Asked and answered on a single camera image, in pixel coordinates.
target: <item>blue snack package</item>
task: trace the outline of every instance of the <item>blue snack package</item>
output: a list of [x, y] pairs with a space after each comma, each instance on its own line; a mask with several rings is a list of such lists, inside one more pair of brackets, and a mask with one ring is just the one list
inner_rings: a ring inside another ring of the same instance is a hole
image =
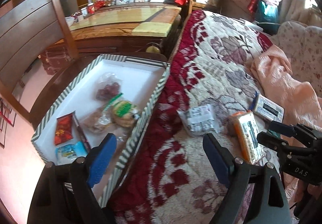
[[57, 165], [72, 163], [78, 157], [86, 157], [87, 152], [81, 141], [56, 148]]

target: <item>red and white blanket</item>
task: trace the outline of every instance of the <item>red and white blanket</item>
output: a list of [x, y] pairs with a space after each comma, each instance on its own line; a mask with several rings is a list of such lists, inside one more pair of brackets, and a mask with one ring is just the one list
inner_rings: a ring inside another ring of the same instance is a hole
[[[209, 223], [226, 188], [215, 176], [202, 138], [187, 135], [177, 110], [212, 104], [222, 127], [218, 141], [241, 156], [238, 140], [227, 133], [228, 117], [247, 110], [255, 91], [261, 91], [249, 68], [269, 46], [265, 36], [233, 19], [201, 10], [190, 16], [130, 182], [109, 201], [118, 223]], [[264, 128], [261, 119], [257, 124]], [[260, 164], [278, 167], [274, 152], [265, 153]], [[236, 223], [245, 217], [251, 192], [250, 186]]]

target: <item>tile floor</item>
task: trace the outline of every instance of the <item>tile floor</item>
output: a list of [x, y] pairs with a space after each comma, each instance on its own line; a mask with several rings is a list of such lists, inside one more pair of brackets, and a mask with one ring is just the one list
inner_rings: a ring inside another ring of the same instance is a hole
[[[27, 110], [50, 78], [40, 60], [24, 76], [26, 86], [20, 102]], [[4, 149], [0, 148], [0, 198], [18, 224], [27, 223], [33, 192], [44, 167], [30, 142], [33, 133], [33, 128], [17, 115], [14, 127], [6, 128]]]

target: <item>yellow table top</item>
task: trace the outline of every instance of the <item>yellow table top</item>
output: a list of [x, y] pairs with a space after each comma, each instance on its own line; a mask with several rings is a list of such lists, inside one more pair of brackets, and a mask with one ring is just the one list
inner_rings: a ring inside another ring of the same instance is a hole
[[73, 24], [70, 30], [75, 40], [109, 36], [165, 38], [180, 12], [181, 8], [175, 6], [110, 9]]

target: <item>metal screw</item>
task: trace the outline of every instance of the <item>metal screw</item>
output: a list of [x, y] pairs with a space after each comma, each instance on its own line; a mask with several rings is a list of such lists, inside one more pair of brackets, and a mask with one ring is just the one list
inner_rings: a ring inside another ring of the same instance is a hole
[[269, 168], [269, 169], [273, 169], [274, 168], [274, 165], [270, 162], [267, 162], [266, 166]]
[[47, 162], [45, 164], [45, 167], [48, 168], [48, 169], [50, 169], [53, 165], [54, 165], [54, 163], [50, 161], [50, 162]]
[[236, 162], [237, 164], [243, 164], [243, 163], [244, 163], [244, 160], [243, 160], [243, 159], [241, 159], [241, 158], [235, 158], [235, 162]]
[[85, 162], [85, 158], [84, 157], [79, 157], [76, 159], [76, 163], [78, 164], [83, 164]]

